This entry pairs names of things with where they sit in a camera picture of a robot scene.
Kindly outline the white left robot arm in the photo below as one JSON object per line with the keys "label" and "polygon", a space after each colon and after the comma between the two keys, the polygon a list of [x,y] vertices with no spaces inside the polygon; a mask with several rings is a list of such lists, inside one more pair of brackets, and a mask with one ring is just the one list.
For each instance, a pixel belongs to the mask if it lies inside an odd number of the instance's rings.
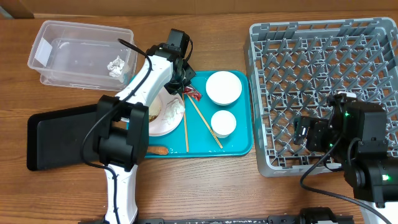
{"label": "white left robot arm", "polygon": [[124,90],[100,98],[96,123],[88,133],[99,155],[96,167],[104,169],[108,185],[103,223],[136,221],[136,175],[149,146],[149,106],[162,88],[182,93],[195,76],[181,47],[154,45],[144,56],[144,65]]}

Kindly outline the red snack wrapper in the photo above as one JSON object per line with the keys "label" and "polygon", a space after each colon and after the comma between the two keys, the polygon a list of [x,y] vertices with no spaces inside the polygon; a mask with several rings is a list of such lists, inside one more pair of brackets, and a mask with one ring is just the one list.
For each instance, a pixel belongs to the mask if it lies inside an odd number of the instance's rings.
{"label": "red snack wrapper", "polygon": [[183,90],[184,95],[188,95],[197,101],[200,101],[202,98],[202,94],[192,85],[186,86]]}

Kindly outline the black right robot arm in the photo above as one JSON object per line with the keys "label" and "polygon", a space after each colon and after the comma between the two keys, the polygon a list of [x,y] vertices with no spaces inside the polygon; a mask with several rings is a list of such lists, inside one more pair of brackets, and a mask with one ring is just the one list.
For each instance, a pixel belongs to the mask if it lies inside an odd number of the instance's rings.
{"label": "black right robot arm", "polygon": [[328,96],[329,118],[299,116],[294,119],[294,144],[322,152],[317,162],[332,158],[341,165],[353,198],[305,185],[308,191],[345,200],[360,207],[366,223],[397,223],[397,159],[387,155],[387,113],[377,103],[357,99],[354,93]]}

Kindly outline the white tissue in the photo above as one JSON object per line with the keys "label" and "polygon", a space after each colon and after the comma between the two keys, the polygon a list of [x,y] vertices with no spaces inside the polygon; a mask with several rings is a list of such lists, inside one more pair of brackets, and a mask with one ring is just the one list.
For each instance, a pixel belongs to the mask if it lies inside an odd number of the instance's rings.
{"label": "white tissue", "polygon": [[163,120],[168,124],[172,124],[184,112],[184,105],[181,104],[179,99],[174,99],[167,105]]}

